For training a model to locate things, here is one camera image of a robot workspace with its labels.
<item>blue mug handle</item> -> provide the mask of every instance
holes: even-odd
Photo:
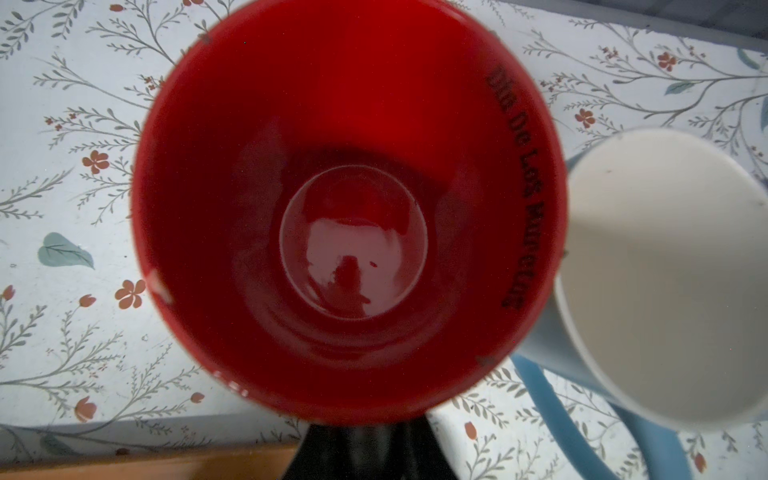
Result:
[[[578,431],[541,367],[520,355],[511,355],[510,358],[541,418],[579,475],[584,480],[618,480]],[[675,432],[621,407],[611,406],[640,447],[650,480],[692,478],[688,459]]]

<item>wooden surface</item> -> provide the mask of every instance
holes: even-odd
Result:
[[[77,464],[4,469],[0,471],[0,480],[276,480],[295,452],[295,445],[264,445],[171,455],[96,458]]]

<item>table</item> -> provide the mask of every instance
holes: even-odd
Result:
[[[184,50],[242,4],[0,5],[3,462],[295,442],[306,430],[200,371],[147,301],[131,245],[132,162],[147,109]],[[566,156],[631,127],[671,126],[711,139],[768,187],[765,54],[495,0],[457,5],[537,81]],[[550,378],[609,466],[643,477],[608,405]],[[429,418],[462,480],[578,478],[509,361]],[[680,438],[698,478],[765,478],[766,429]]]

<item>teal leaf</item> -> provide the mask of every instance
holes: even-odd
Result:
[[[43,450],[45,450],[46,453],[51,455],[80,455],[80,453],[77,453],[69,445],[57,439],[52,433],[47,433],[40,437],[40,446],[43,448]]]
[[[768,97],[763,98],[763,108],[760,109],[760,130],[768,127]]]
[[[667,87],[667,91],[664,92],[665,95],[673,94],[681,94],[684,91],[686,91],[688,88],[691,88],[695,85],[695,83],[691,81],[678,81]]]
[[[752,58],[747,57],[744,50],[738,48],[736,53],[739,55],[739,60],[741,60],[741,63],[745,64],[749,68],[752,68],[753,70],[760,70],[760,66],[757,64],[757,62],[755,62]]]
[[[84,265],[94,268],[94,257],[60,233],[51,232],[43,239],[38,259],[45,266]]]

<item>white floral surface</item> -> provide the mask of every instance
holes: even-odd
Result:
[[[294,442],[306,429],[199,371],[146,301],[131,246],[127,197],[147,109],[184,49],[242,3],[0,2],[3,462]],[[711,139],[768,184],[764,54],[456,3],[539,83],[567,156],[626,128],[669,125]],[[642,478],[607,404],[551,378],[595,451],[620,477]],[[578,478],[509,361],[430,419],[461,480]],[[698,478],[768,478],[766,427],[680,438]]]

